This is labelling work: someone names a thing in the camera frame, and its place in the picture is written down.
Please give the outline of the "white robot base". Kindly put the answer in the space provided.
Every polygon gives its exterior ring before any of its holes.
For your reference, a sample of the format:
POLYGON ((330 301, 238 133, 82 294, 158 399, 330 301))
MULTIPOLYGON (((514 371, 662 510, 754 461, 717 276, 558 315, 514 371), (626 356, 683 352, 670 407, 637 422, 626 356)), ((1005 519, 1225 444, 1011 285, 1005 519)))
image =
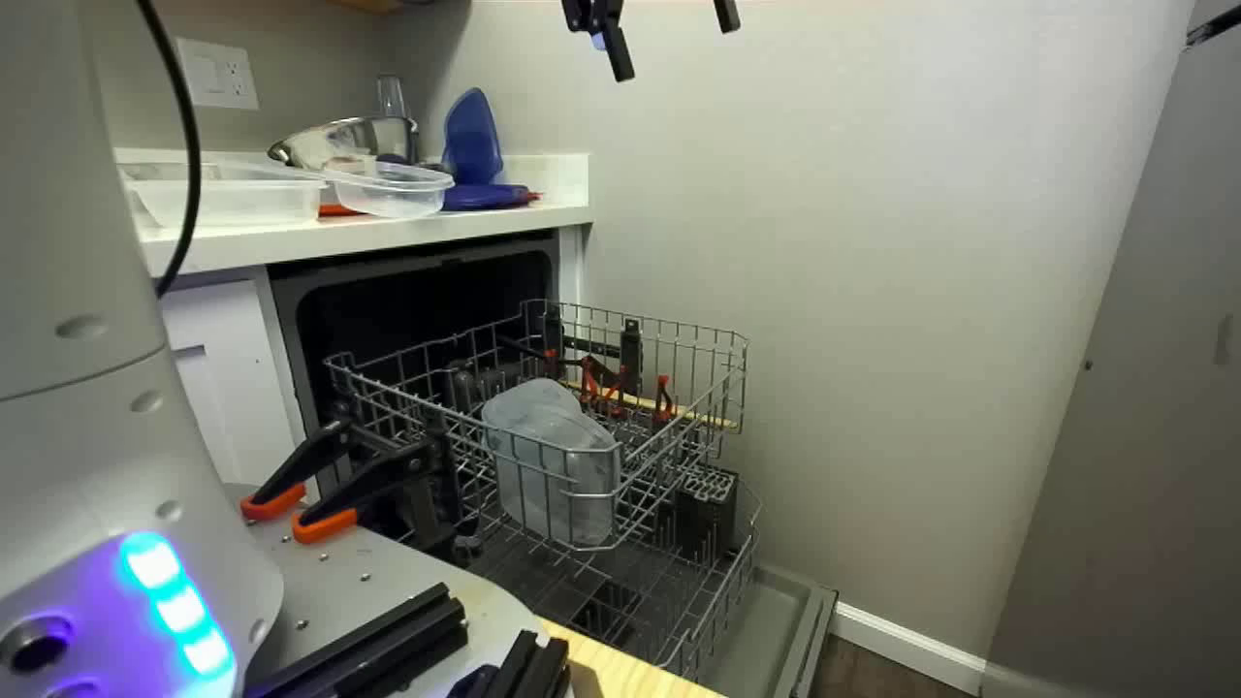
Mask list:
POLYGON ((282 572, 170 356, 86 0, 0 0, 6 698, 242 698, 282 572))

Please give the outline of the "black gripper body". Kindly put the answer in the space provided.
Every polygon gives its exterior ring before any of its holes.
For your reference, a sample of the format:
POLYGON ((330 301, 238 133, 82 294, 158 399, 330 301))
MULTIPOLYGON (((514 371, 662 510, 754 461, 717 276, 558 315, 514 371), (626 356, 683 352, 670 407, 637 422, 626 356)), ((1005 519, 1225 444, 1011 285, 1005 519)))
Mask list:
POLYGON ((564 20, 569 32, 602 32, 620 23, 626 0, 564 0, 564 20))

